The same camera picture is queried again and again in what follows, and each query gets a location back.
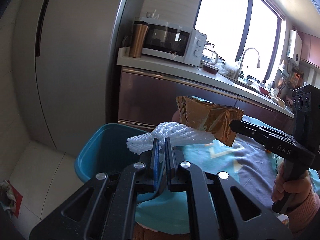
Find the pink sleeve right forearm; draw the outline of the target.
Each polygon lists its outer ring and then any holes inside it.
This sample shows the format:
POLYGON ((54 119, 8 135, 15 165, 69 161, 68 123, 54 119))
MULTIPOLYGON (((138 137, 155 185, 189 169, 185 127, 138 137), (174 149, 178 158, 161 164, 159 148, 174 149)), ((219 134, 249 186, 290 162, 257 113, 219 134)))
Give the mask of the pink sleeve right forearm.
POLYGON ((299 207, 295 208, 287 216, 289 218, 289 229, 294 237, 301 236, 311 224, 319 211, 319 196, 310 188, 308 197, 299 207))

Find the person's right hand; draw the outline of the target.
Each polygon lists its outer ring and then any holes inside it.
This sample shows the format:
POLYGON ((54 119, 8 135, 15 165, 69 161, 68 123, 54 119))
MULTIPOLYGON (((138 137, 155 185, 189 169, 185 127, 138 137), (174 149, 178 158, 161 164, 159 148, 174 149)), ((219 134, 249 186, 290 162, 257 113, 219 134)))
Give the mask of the person's right hand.
POLYGON ((298 180, 285 181, 284 164, 281 163, 278 169, 278 174, 274 180, 273 191, 271 194, 272 202, 275 203, 282 200, 285 192, 295 195, 289 203, 289 207, 302 204, 311 192, 311 179, 309 172, 305 171, 298 180))

